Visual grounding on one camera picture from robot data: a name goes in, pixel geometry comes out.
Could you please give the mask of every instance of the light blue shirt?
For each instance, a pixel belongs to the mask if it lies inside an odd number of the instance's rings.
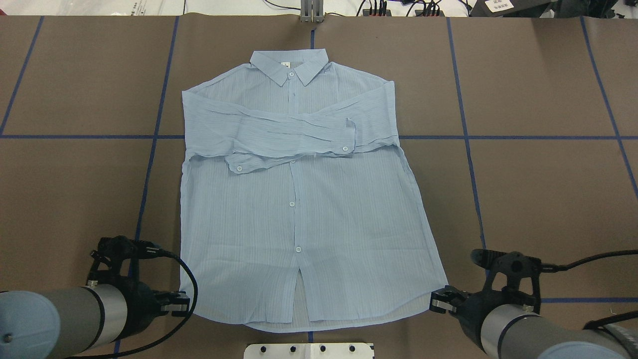
[[[447,279],[392,81],[323,49],[256,51],[182,99],[181,256],[200,284],[196,314],[299,332],[427,310]]]

